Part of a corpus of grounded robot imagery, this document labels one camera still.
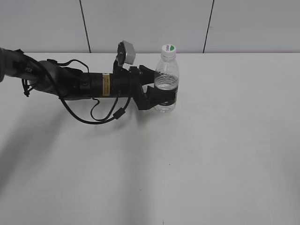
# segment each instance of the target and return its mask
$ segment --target water bottle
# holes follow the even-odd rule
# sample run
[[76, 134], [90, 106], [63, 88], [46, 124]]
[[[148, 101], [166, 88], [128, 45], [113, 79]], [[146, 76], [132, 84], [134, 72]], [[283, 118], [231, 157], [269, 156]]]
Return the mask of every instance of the water bottle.
[[[173, 91], [176, 93], [179, 83], [179, 68], [176, 62], [176, 47], [164, 45], [161, 51], [161, 60], [154, 74], [154, 88]], [[169, 102], [161, 103], [154, 108], [159, 112], [171, 112], [175, 109], [176, 97]]]

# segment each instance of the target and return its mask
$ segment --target white tabletop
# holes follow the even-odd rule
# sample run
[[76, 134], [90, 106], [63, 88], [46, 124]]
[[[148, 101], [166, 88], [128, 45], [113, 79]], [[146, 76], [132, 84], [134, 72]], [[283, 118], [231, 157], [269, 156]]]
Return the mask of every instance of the white tabletop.
[[[80, 59], [111, 72], [114, 54]], [[159, 54], [137, 54], [155, 68]], [[0, 83], [0, 224], [299, 225], [300, 54], [179, 54], [171, 113], [81, 124], [56, 96]], [[103, 100], [103, 116], [113, 100]], [[92, 100], [70, 103], [88, 119]]]

